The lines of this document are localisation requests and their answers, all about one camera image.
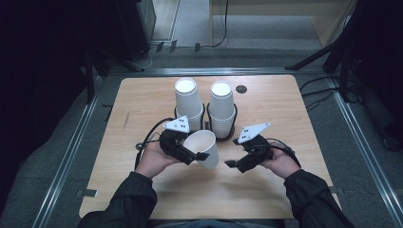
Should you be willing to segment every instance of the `person's right arm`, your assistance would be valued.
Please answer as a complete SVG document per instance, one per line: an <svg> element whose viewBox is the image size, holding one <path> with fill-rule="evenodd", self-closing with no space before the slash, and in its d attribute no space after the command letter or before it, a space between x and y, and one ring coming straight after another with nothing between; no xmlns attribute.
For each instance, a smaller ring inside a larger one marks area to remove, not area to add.
<svg viewBox="0 0 403 228"><path fill-rule="evenodd" d="M354 227L344 216L325 180L305 172L284 152L273 149L261 165L284 178L287 198L300 227Z"/></svg>

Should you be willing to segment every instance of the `person's right hand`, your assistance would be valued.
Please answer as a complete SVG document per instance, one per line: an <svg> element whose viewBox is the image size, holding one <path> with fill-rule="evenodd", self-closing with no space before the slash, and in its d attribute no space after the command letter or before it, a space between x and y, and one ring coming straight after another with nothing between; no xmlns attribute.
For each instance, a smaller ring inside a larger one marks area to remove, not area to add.
<svg viewBox="0 0 403 228"><path fill-rule="evenodd" d="M273 148L273 159L266 160L260 165L272 170L274 174L283 179L288 178L288 176L300 169L292 158L276 148Z"/></svg>

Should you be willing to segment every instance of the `light wood tabletop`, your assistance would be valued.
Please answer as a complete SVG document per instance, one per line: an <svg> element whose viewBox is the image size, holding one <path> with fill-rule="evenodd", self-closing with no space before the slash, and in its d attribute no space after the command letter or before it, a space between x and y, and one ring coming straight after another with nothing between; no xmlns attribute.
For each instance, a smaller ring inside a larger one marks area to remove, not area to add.
<svg viewBox="0 0 403 228"><path fill-rule="evenodd" d="M235 134L217 142L220 161L204 169L195 161L174 164L153 179L158 195L152 219L287 219L291 206L283 180L258 165L241 173L224 161L241 159L246 153L233 139L243 126L270 123L260 133L279 139L296 151L302 168L333 186L296 80L292 75L192 77L204 105L210 87L228 81L238 107ZM121 182L134 169L137 150L150 129L160 120L174 117L175 82L178 77L130 78L122 81L87 189L98 190L95 198L84 197L80 216L105 210ZM243 94L237 86L246 86Z"/></svg>

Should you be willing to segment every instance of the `stack of cups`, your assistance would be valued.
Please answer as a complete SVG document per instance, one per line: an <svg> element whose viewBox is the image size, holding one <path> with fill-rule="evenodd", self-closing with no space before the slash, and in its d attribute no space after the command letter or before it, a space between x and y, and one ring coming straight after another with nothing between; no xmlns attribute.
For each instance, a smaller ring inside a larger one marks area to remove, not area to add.
<svg viewBox="0 0 403 228"><path fill-rule="evenodd" d="M175 84L176 110L178 118L187 116L191 131L202 129L204 108L196 82L191 78L181 78Z"/></svg>
<svg viewBox="0 0 403 228"><path fill-rule="evenodd" d="M223 139L230 135L234 123L236 109L231 85L226 81L216 81L211 86L210 105L211 130L217 138Z"/></svg>

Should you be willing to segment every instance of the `dark fabric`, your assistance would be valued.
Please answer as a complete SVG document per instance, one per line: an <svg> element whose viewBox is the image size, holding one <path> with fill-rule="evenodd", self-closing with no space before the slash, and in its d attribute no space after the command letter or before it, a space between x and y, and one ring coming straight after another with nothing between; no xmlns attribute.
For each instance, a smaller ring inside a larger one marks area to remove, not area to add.
<svg viewBox="0 0 403 228"><path fill-rule="evenodd" d="M323 179L299 170L288 177L284 185L300 227L354 227L341 212ZM106 210L87 214L78 227L147 227L156 203L152 180L132 172L118 188ZM176 227L245 227L228 220L206 219L178 225Z"/></svg>
<svg viewBox="0 0 403 228"><path fill-rule="evenodd" d="M325 180L299 170L285 180L284 186L299 227L354 227L341 212Z"/></svg>

